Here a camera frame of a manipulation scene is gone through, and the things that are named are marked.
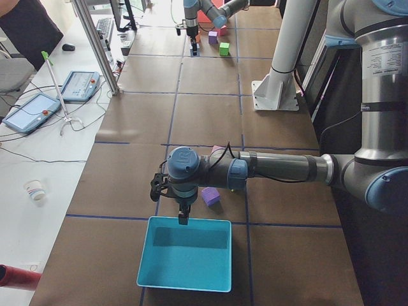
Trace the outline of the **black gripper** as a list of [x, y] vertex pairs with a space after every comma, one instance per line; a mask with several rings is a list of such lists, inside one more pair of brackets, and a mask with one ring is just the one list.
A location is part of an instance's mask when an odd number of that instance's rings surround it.
[[176, 202], [179, 204], [178, 223], [180, 225], [187, 225], [187, 214], [191, 211], [191, 205], [193, 204], [193, 197], [188, 198], [176, 198]]
[[191, 39], [195, 39], [198, 35], [198, 26], [187, 27], [186, 32]]

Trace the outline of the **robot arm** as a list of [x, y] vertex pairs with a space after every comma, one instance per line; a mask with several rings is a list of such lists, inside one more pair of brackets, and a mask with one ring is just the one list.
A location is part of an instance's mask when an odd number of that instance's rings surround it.
[[251, 2], [246, 0], [229, 1], [219, 8], [208, 0], [184, 0], [185, 18], [180, 24], [175, 26], [177, 35], [181, 35], [181, 30], [186, 30], [187, 35], [194, 40], [198, 35], [198, 12], [201, 11], [210, 19], [214, 27], [220, 29], [225, 26], [228, 19], [240, 10], [250, 7]]
[[188, 223], [200, 187], [243, 189], [247, 179], [322, 181], [388, 214], [407, 214], [407, 2], [330, 1], [326, 45], [362, 49], [361, 148], [354, 154], [297, 156], [233, 152], [199, 156], [173, 149], [150, 196], [173, 198]]

